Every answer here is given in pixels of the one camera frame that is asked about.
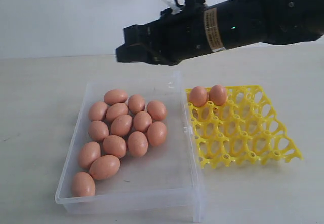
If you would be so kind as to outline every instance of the plastic egg tray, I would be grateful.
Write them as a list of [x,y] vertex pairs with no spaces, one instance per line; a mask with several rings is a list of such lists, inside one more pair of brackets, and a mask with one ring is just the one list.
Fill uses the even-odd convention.
[[200,108],[188,104],[202,168],[206,164],[215,169],[220,163],[228,167],[232,162],[261,161],[265,165],[270,159],[302,159],[262,87],[226,90],[228,100],[223,106],[211,101]]

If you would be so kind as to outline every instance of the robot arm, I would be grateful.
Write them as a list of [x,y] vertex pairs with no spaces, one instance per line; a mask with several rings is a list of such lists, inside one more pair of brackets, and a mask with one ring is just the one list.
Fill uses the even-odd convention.
[[175,1],[160,19],[124,29],[117,48],[122,63],[177,65],[218,51],[264,42],[314,41],[324,35],[324,0]]

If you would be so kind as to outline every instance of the table surface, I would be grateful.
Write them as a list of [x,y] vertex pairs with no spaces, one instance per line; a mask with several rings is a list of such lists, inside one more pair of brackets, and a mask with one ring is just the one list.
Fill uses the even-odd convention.
[[114,56],[0,61],[0,222],[186,223],[179,209],[72,216],[54,194],[87,81],[179,70],[187,88],[261,85],[304,160],[204,169],[204,223],[324,223],[324,46],[242,48],[176,67]]

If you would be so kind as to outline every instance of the yellow egg tray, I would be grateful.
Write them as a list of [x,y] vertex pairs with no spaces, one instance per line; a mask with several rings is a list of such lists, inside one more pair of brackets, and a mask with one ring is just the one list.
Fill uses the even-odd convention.
[[203,107],[188,103],[202,168],[302,159],[261,86],[226,87],[226,91],[228,100],[223,106],[211,101]]

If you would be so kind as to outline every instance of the white wall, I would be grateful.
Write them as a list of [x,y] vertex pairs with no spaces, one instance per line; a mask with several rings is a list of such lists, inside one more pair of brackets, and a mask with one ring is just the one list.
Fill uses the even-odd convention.
[[111,54],[124,27],[164,8],[160,0],[0,0],[0,59]]

